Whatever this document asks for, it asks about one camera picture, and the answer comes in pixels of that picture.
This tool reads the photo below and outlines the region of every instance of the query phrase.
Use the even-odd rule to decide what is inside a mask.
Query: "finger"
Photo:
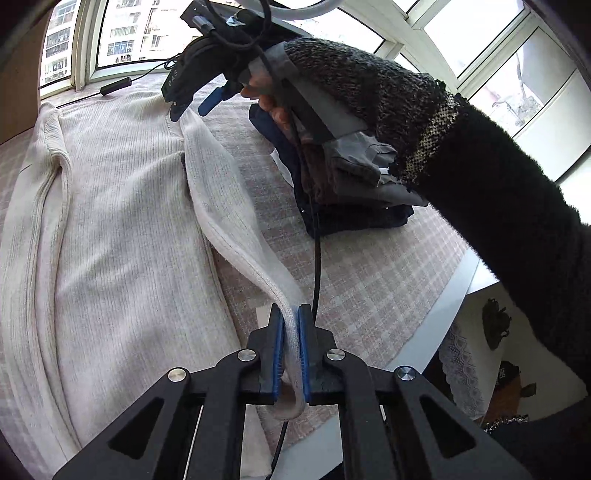
[[[258,98],[261,96],[256,89],[250,86],[244,87],[240,91],[240,95],[245,98],[250,98],[251,100],[258,100]]]
[[[290,119],[284,108],[278,106],[271,110],[271,118],[277,124],[283,133],[290,133],[288,137],[291,137]]]
[[[251,78],[248,80],[248,85],[254,88],[262,88],[270,87],[272,84],[273,80],[263,65],[259,67],[251,65]]]
[[[259,106],[265,112],[270,112],[274,107],[276,107],[275,99],[271,95],[261,95],[259,98]]]

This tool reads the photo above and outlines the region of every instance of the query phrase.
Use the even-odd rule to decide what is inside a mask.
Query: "white knit sweater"
[[[262,238],[233,158],[191,110],[176,124],[167,113],[142,92],[42,106],[12,195],[1,335],[49,474],[168,369],[239,349],[210,243],[281,308],[296,401],[276,414],[304,408],[293,312],[303,295]],[[264,475],[254,409],[245,437],[242,475]]]

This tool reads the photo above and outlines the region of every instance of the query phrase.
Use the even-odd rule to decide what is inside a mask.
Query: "fuzzy black sleeve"
[[[589,386],[591,227],[504,130],[470,105],[460,110],[417,188],[495,273],[540,342]]]
[[[285,51],[397,149],[390,172],[462,234],[541,343],[591,385],[591,228],[538,164],[427,74],[316,38]]]

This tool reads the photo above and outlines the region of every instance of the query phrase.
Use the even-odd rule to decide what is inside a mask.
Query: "black cord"
[[[279,454],[281,453],[281,447],[283,446],[283,441],[285,440],[285,433],[287,432],[287,426],[289,425],[289,421],[283,422],[281,425],[281,433],[279,434],[279,440],[277,440],[277,445],[275,447],[275,453],[273,454],[273,460],[271,461],[271,473],[265,477],[265,480],[271,480],[273,472],[275,471],[275,467],[277,466],[277,462],[279,461]]]
[[[58,105],[56,108],[61,108],[63,106],[68,106],[68,105],[71,105],[73,103],[78,103],[78,102],[81,102],[82,100],[86,100],[86,99],[89,99],[89,98],[92,98],[92,97],[96,97],[97,95],[100,95],[100,92],[96,92],[96,93],[93,93],[92,95],[88,95],[88,96],[85,96],[85,97],[82,97],[82,98],[78,98],[76,100],[72,100],[71,102],[62,103],[61,105]]]
[[[219,40],[224,46],[231,48],[233,50],[244,51],[250,50],[256,47],[259,42],[265,37],[267,31],[271,28],[273,23],[272,14],[271,14],[271,7],[269,5],[268,0],[259,0],[262,6],[263,11],[263,21],[262,21],[262,28],[261,32],[258,34],[256,38],[251,38],[246,32],[242,30],[231,29],[226,25],[226,21],[222,18],[222,16],[216,12],[214,6],[211,3],[211,0],[204,0],[205,6],[209,13],[212,15],[212,24],[215,30],[212,30],[212,35]],[[228,36],[238,33],[240,37],[245,40],[245,43],[236,43],[231,40],[225,38],[220,32],[226,33]]]
[[[269,62],[269,59],[265,55],[265,52],[262,50],[262,48],[258,44],[254,45],[253,48],[255,49],[257,54],[260,56],[263,65],[265,66],[265,68],[269,72],[269,75],[271,76],[271,80],[273,83],[273,90],[274,90],[276,97],[279,100],[285,98],[283,84],[281,83],[281,81],[277,77],[277,75],[275,74],[275,71],[274,71],[273,67],[271,66],[271,63]],[[308,165],[306,163],[306,159],[304,158],[304,149],[301,144],[300,135],[297,131],[297,126],[295,123],[296,118],[293,114],[293,110],[287,102],[283,102],[283,107],[287,111],[287,115],[288,115],[289,122],[290,122],[290,132],[291,132],[291,136],[295,142],[295,150],[297,151],[298,157],[300,159],[301,168],[305,168],[307,170]],[[320,278],[321,278],[320,275],[321,275],[321,271],[322,271],[322,268],[321,268],[322,267],[322,264],[321,264],[322,258],[321,258],[321,254],[320,254],[320,251],[321,251],[320,250],[320,222],[319,222],[319,218],[318,218],[317,208],[315,207],[315,204],[312,201],[312,197],[311,197],[310,193],[308,193],[308,202],[310,204],[310,210],[311,210],[311,215],[312,215],[312,230],[314,233],[314,295],[313,295],[313,300],[312,300],[312,318],[313,318],[314,324],[316,324],[316,316],[318,313],[318,303],[319,303],[319,299],[320,299]],[[279,455],[281,453],[281,448],[283,447],[283,443],[285,440],[285,433],[287,431],[288,425],[289,425],[289,421],[285,421],[285,422],[283,422],[283,425],[281,426],[281,433],[279,435],[279,439],[277,440],[277,446],[275,447],[275,453],[273,454],[273,460],[271,462],[271,473],[269,475],[267,475],[265,480],[271,480],[273,472],[275,471],[275,467],[277,465],[277,461],[279,460]]]
[[[147,74],[152,73],[155,69],[157,69],[158,67],[161,67],[162,65],[164,65],[164,68],[167,70],[171,70],[174,66],[174,64],[176,63],[176,61],[178,60],[178,58],[181,56],[182,54],[177,53],[174,57],[170,57],[168,60],[164,60],[161,63],[158,63],[156,66],[150,68],[146,73],[140,75],[139,77],[136,77],[134,79],[129,79],[128,83],[121,83],[123,79],[119,79],[115,82],[109,83],[108,85],[104,85],[103,87],[101,87],[101,89],[96,92],[93,93],[92,95],[87,95],[85,97],[82,98],[78,98],[76,100],[72,100],[71,102],[67,102],[67,103],[62,103],[61,105],[59,105],[56,108],[62,108],[64,106],[68,106],[68,105],[72,105],[73,103],[78,103],[81,102],[82,100],[87,100],[89,98],[95,97],[97,95],[106,95],[106,93],[104,93],[105,91],[107,91],[108,93],[112,93],[114,91],[117,91],[119,89],[125,88],[130,86],[132,83],[134,83],[136,80],[142,79],[144,78]],[[119,87],[116,87],[114,89],[112,89],[111,87],[115,87],[116,85],[120,84]]]

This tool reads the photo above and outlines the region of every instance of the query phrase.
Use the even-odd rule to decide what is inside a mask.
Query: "stack of folded clothes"
[[[314,235],[313,212],[320,236],[344,230],[393,228],[407,223],[414,206],[428,202],[388,173],[397,153],[375,137],[357,132],[321,145],[304,144],[301,164],[295,146],[269,113],[253,104],[254,127],[273,144],[280,170],[287,168],[306,231]]]

